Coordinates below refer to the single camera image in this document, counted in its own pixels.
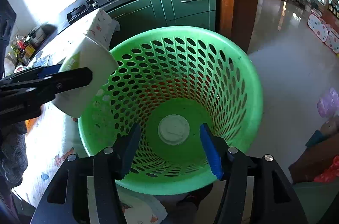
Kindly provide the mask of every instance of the green cabinet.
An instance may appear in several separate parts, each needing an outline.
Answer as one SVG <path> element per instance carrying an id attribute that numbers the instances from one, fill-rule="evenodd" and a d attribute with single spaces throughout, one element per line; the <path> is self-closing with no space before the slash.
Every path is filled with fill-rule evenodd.
<path id="1" fill-rule="evenodd" d="M 215 30 L 216 0 L 136 0 L 109 11 L 120 23 L 110 49 L 142 32 L 165 26 L 195 26 Z"/>

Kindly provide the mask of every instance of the green label on cup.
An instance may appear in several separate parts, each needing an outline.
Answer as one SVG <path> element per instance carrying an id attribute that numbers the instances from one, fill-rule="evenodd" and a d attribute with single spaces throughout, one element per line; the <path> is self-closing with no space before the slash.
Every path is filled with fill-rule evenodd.
<path id="1" fill-rule="evenodd" d="M 61 71 L 69 71 L 79 68 L 80 63 L 80 52 L 72 55 L 60 68 Z"/>

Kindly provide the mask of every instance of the white paper cup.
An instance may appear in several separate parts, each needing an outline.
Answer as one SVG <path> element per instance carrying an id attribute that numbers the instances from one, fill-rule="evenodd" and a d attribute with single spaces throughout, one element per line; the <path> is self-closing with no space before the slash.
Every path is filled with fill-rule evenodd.
<path id="1" fill-rule="evenodd" d="M 65 58 L 59 72 L 88 67 L 93 73 L 89 85 L 56 95 L 53 104 L 73 118 L 79 118 L 108 77 L 118 68 L 118 63 L 101 44 L 81 34 L 70 55 Z"/>

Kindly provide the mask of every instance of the gray cloth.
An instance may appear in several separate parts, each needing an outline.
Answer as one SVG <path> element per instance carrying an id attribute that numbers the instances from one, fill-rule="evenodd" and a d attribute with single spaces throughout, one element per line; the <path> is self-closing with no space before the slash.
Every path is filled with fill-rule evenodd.
<path id="1" fill-rule="evenodd" d="M 161 224 L 192 224 L 197 210 L 192 202 L 179 202 Z"/>
<path id="2" fill-rule="evenodd" d="M 20 182 L 28 166 L 25 143 L 26 133 L 27 129 L 24 121 L 1 128 L 3 139 L 1 151 L 3 156 L 1 158 L 0 174 L 13 185 Z"/>

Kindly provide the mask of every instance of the green plastic basket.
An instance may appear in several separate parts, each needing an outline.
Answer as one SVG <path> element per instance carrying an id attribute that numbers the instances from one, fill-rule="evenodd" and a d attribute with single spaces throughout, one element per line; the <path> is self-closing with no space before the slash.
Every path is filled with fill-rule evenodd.
<path id="1" fill-rule="evenodd" d="M 209 30 L 174 26 L 150 30 L 111 50 L 119 68 L 79 120 L 89 156 L 134 122 L 142 127 L 132 168 L 119 185 L 152 195 L 174 195 L 216 180 L 201 145 L 199 127 L 246 152 L 262 116 L 262 89 L 248 56 L 227 38 Z M 189 123 L 189 136 L 169 145 L 158 135 L 172 114 Z"/>

